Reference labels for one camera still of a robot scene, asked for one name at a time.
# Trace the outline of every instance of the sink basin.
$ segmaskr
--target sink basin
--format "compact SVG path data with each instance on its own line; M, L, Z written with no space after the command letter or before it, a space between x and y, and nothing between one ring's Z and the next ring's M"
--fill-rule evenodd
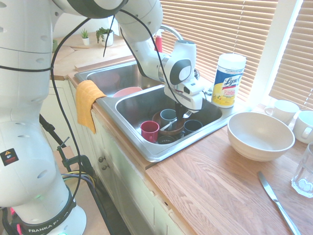
M140 125L152 120L155 113L163 109L175 109L175 102L166 96L163 87L123 99L116 104L117 111L140 134ZM189 119L200 121L206 126L222 116L218 107L203 100L201 111L192 114Z
M93 81L108 97L113 97L116 92L128 87L140 87L144 90L162 84L142 76L136 62L81 72L75 76L80 81Z
M93 70L75 75L80 81L89 79L109 96L97 99L97 103L109 114L125 136L150 162L160 162L192 143L225 126L230 117L238 112L249 111L243 103L236 101L232 108L219 108L203 98L201 111L192 114L203 127L169 144L151 143L141 136L140 125L151 120L153 115L163 109L174 109L175 102L164 94L164 85L140 75L135 62ZM140 86L143 90L124 97L112 97L127 86Z

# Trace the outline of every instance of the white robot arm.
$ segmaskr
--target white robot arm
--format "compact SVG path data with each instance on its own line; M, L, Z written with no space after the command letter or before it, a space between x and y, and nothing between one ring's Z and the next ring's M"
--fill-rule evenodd
M160 53L160 58L149 45L151 36L147 30L151 34L155 34L160 29L163 19L159 0L129 0L125 5L123 5L125 1L122 0L110 3L95 0L95 4L99 6L89 6L90 2L93 1L85 0L54 0L54 2L65 12L81 14L89 18L115 15L123 37L138 63L140 73L143 76L164 82L165 94L175 102L192 112L201 109L202 95L200 92L203 91L203 86L195 79L194 74L196 45L190 41L178 40L175 42L173 52L170 55ZM99 14L95 15L96 7L105 10L98 9ZM130 15L136 16L146 25L146 28Z
M202 88L193 76L195 45L176 42L171 55L160 53L160 70L149 34L120 10L137 16L152 34L161 25L159 0L0 0L0 207L15 210L24 235L81 235L86 225L39 124L48 96L52 29L62 12L95 19L116 15L140 71L164 81L165 93L175 101L201 108Z

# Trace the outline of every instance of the butter knife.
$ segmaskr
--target butter knife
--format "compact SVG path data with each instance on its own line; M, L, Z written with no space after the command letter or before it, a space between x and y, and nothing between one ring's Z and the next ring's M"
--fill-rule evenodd
M299 230L297 229L296 225L293 223L293 221L290 219L290 217L287 215L287 213L285 212L285 210L283 209L282 205L279 203L274 191L272 190L272 188L270 187L270 185L268 184L267 180L265 179L264 175L262 172L258 172L259 175L259 179L266 191L266 193L268 194L268 196L271 198L271 200L276 204L276 206L278 207L280 213L283 215L285 221L287 222L290 230L293 232L293 234L295 235L301 235L301 233L299 232Z

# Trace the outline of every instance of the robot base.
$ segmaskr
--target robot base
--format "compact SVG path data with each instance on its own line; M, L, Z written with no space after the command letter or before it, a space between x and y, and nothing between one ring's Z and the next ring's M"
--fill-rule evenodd
M76 206L66 220L47 235L82 235L86 228L87 218L84 210Z

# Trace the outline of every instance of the gray mug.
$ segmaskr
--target gray mug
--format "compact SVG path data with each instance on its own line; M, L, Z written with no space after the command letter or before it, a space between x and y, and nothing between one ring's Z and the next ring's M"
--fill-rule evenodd
M161 128L171 121L174 121L176 118L176 111L174 109L164 109L160 113L161 117ZM167 129L167 131L173 130L173 125L171 124Z

